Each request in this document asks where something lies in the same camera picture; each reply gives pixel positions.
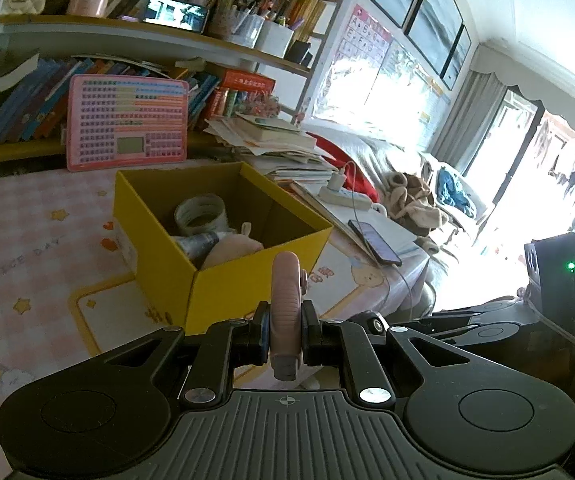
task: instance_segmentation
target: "charger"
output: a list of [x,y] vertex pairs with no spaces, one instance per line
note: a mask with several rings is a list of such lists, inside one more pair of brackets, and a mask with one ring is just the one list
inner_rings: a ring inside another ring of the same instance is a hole
[[355,207],[361,211],[371,209],[372,199],[370,199],[370,197],[365,193],[359,193],[357,191],[352,192],[343,187],[346,179],[345,166],[343,166],[338,173],[332,174],[327,186],[323,186],[320,189],[319,198],[328,204]]

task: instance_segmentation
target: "gray curtain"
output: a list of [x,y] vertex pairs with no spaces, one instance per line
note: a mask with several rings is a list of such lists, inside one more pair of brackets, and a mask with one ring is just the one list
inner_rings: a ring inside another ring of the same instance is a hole
[[471,70],[430,153],[464,172],[488,131],[507,87],[493,74]]

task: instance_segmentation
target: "blue clothing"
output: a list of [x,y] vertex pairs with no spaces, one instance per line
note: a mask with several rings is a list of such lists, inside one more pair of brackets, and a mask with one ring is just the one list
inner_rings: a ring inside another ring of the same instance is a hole
[[437,200],[443,205],[451,205],[468,215],[469,218],[476,218],[476,206],[465,194],[461,180],[446,168],[439,170],[437,194]]

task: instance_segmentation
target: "pink roller toy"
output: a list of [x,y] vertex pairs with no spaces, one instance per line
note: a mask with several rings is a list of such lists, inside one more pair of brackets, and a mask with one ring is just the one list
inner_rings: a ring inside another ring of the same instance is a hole
[[270,362],[280,381],[295,381],[301,363],[301,295],[306,283],[298,256],[277,254],[272,263]]

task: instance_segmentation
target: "glass door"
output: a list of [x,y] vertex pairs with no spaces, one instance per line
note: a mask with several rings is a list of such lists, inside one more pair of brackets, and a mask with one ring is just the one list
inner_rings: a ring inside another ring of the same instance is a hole
[[575,130],[547,111],[535,129],[476,242],[481,254],[521,267],[523,244],[575,228]]
[[495,204],[536,132],[544,112],[540,102],[523,98],[517,88],[507,90],[492,124],[465,170],[469,182],[486,202]]

